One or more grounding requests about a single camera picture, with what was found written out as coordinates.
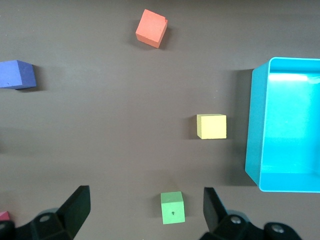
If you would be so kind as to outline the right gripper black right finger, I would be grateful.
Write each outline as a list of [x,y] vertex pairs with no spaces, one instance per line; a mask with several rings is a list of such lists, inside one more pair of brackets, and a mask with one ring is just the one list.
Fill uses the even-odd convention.
[[200,240],[264,240],[264,231],[240,214],[228,213],[216,190],[205,187],[203,215],[208,226]]

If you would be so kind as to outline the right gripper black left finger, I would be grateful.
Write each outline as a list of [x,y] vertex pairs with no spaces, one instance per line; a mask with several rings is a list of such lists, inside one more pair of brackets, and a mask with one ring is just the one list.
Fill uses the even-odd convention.
[[91,211],[90,187],[79,186],[55,212],[45,212],[16,229],[17,240],[73,240]]

